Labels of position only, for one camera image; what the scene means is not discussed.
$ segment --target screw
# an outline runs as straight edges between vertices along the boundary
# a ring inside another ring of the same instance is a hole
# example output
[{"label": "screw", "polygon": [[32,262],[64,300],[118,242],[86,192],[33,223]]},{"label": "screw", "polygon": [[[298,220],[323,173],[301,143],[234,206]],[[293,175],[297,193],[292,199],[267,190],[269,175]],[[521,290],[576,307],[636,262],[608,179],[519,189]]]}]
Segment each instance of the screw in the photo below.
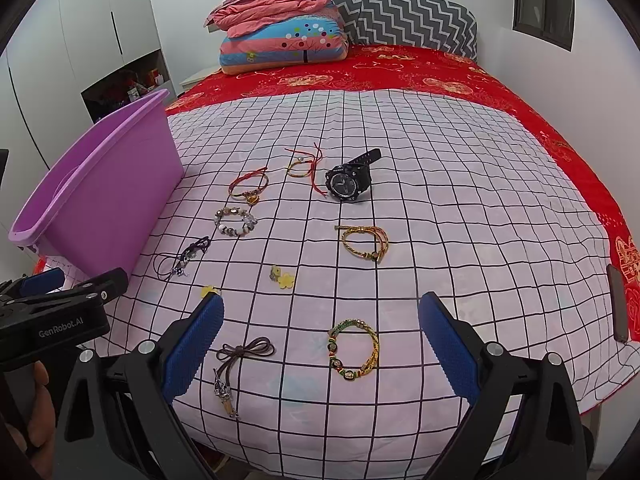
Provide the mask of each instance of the screw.
[{"label": "screw", "polygon": [[82,352],[80,354],[80,360],[83,363],[87,363],[92,359],[93,356],[94,356],[94,351],[93,350],[85,350],[84,352]]},{"label": "screw", "polygon": [[559,354],[556,354],[555,352],[549,352],[546,355],[546,358],[548,359],[548,361],[553,364],[554,366],[559,366],[562,364],[562,357],[560,357]]},{"label": "screw", "polygon": [[151,341],[151,339],[147,339],[138,345],[138,352],[141,354],[149,354],[156,347],[156,343]]},{"label": "screw", "polygon": [[504,348],[500,343],[489,343],[486,346],[486,351],[491,355],[498,356],[504,353]]}]

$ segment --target black watch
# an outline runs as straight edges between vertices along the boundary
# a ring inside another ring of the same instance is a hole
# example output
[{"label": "black watch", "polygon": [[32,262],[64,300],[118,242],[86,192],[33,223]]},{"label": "black watch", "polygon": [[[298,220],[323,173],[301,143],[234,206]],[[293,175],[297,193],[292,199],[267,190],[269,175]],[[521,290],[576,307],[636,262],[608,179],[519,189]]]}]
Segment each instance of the black watch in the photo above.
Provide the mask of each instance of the black watch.
[{"label": "black watch", "polygon": [[371,173],[369,164],[382,157],[379,148],[364,153],[353,160],[326,172],[326,186],[341,202],[352,202],[369,189]]}]

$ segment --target purple plastic tub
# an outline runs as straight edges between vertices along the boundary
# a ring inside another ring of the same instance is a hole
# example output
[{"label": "purple plastic tub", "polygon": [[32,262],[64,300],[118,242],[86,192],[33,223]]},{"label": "purple plastic tub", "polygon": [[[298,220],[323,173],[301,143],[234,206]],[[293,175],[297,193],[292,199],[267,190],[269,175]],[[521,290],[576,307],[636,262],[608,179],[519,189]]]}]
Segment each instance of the purple plastic tub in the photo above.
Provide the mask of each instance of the purple plastic tub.
[{"label": "purple plastic tub", "polygon": [[140,256],[184,174],[162,90],[94,124],[46,174],[9,232],[18,246],[63,256],[88,276]]}]

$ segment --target watch face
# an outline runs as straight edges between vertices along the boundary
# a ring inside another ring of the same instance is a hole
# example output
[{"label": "watch face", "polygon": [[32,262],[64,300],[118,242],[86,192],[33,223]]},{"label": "watch face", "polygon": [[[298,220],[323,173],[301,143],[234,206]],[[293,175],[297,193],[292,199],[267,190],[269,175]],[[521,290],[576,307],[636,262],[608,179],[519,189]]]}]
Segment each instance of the watch face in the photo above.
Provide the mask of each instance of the watch face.
[{"label": "watch face", "polygon": [[348,198],[354,195],[358,187],[356,181],[349,175],[337,173],[331,178],[331,189],[334,190],[336,195]]}]

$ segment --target red blanket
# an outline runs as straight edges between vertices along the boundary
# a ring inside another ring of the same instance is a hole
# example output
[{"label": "red blanket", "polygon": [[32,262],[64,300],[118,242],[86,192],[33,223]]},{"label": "red blanket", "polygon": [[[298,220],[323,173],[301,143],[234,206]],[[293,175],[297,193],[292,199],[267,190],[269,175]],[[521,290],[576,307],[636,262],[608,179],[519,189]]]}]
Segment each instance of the red blanket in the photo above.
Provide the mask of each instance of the red blanket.
[{"label": "red blanket", "polygon": [[558,132],[506,86],[464,57],[409,46],[354,46],[343,61],[288,66],[236,76],[211,75],[170,105],[167,114],[242,97],[305,90],[392,88],[444,94],[503,110],[517,118],[536,137],[607,231],[611,262],[625,278],[631,337],[640,341],[640,254],[618,204]]}]

